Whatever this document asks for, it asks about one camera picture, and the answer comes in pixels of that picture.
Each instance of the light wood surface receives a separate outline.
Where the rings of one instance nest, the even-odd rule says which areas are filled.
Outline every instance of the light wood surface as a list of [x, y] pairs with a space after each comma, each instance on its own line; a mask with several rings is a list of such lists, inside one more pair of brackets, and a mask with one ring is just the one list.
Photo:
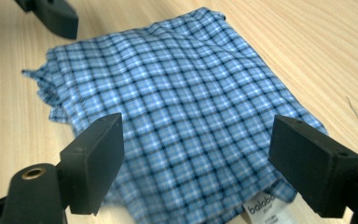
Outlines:
[[[358, 1], [71, 0], [80, 18], [78, 40], [143, 27], [208, 7], [262, 56], [275, 74], [330, 135], [358, 153]], [[73, 140], [67, 125], [48, 121], [49, 107], [21, 69], [38, 68], [49, 48], [69, 44], [50, 33], [14, 1], [0, 0], [0, 198], [10, 178], [39, 162], [56, 164]], [[320, 219], [297, 197], [290, 206], [298, 223], [348, 223]], [[132, 223], [124, 208], [70, 223]], [[232, 223], [243, 223], [236, 217]]]

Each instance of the checkered fabric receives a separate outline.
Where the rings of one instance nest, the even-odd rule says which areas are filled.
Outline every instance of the checkered fabric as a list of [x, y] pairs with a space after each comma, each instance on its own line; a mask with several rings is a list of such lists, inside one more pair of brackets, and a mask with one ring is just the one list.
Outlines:
[[225, 21], [200, 8], [50, 49], [35, 71], [49, 118], [76, 135], [122, 113], [125, 160], [105, 203], [139, 223], [224, 223], [264, 190], [296, 191], [268, 162], [274, 116], [324, 132]]

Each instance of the folded shirt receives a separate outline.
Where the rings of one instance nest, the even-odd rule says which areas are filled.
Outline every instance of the folded shirt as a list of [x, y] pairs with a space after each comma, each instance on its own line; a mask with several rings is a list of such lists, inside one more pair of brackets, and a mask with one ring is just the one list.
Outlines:
[[275, 115], [325, 133], [225, 21], [200, 8], [142, 29], [50, 49], [38, 70], [49, 118], [79, 135], [122, 113], [125, 160], [104, 203], [138, 223], [224, 223], [258, 191], [296, 191], [269, 163]]

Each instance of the brass insert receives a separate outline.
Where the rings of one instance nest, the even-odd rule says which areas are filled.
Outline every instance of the brass insert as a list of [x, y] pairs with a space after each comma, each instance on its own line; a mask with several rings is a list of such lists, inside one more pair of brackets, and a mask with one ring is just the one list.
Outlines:
[[45, 168], [36, 167], [36, 168], [28, 170], [24, 174], [22, 174], [22, 179], [24, 179], [24, 180], [36, 179], [39, 176], [43, 175], [45, 172], [46, 172]]

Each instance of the clothing label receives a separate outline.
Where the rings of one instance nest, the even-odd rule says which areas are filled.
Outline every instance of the clothing label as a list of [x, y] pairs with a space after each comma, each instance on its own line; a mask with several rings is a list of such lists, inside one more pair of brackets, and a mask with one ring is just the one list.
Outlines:
[[296, 224], [286, 209], [287, 204], [272, 195], [259, 192], [243, 207], [252, 224]]

